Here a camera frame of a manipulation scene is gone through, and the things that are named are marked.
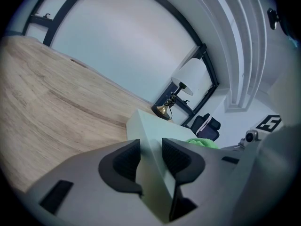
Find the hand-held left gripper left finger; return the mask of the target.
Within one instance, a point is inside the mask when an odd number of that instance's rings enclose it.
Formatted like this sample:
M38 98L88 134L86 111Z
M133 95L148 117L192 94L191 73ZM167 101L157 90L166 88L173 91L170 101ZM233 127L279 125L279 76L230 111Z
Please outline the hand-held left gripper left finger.
M26 205L45 226L162 226L141 200L140 158L138 139L72 156L28 189Z

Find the green cloth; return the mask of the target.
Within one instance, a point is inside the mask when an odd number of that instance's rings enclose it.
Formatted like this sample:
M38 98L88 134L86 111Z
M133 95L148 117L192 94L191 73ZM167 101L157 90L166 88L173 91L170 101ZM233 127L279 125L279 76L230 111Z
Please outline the green cloth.
M186 142L207 148L219 149L218 145L214 141L207 138L192 138L187 140Z

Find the small black mounted device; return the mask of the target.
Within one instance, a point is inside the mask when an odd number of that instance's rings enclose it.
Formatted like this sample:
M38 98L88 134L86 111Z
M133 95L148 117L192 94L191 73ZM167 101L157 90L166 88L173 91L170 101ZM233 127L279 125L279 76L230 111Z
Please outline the small black mounted device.
M277 11L272 8L269 8L267 10L267 15L268 15L268 19L269 19L270 28L272 30L275 30L277 27L277 24L280 22L280 17L278 15Z

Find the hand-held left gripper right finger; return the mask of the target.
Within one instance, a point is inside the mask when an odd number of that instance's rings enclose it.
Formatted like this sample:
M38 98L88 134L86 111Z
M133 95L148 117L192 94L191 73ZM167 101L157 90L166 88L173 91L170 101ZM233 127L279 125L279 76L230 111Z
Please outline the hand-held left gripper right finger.
M226 222L246 222L250 200L243 195L257 155L259 143L245 150L214 149L172 138L162 139L162 159L175 180L170 221L213 216Z

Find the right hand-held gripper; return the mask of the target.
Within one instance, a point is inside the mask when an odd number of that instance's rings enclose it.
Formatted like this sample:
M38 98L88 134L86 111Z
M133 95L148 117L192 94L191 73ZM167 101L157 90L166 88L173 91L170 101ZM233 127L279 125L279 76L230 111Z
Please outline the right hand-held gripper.
M239 146L245 148L248 144L261 141L271 133L282 128L282 119L279 114L269 114L252 126L239 142Z

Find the black office chair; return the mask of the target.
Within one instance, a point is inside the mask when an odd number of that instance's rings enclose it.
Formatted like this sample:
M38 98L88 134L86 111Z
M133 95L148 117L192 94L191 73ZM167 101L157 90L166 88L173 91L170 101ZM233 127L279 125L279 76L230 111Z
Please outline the black office chair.
M207 113L204 116L197 116L190 129L198 138L207 138L215 141L220 136L220 127L221 124Z

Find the white shade brass table lamp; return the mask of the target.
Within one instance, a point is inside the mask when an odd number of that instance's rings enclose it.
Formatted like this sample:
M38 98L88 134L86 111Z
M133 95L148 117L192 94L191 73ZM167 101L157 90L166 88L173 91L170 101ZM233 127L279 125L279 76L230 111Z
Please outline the white shade brass table lamp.
M203 60L192 58L173 74L171 84L151 107L151 110L159 118L168 121L173 117L171 107L176 105L180 92L202 99L211 85Z

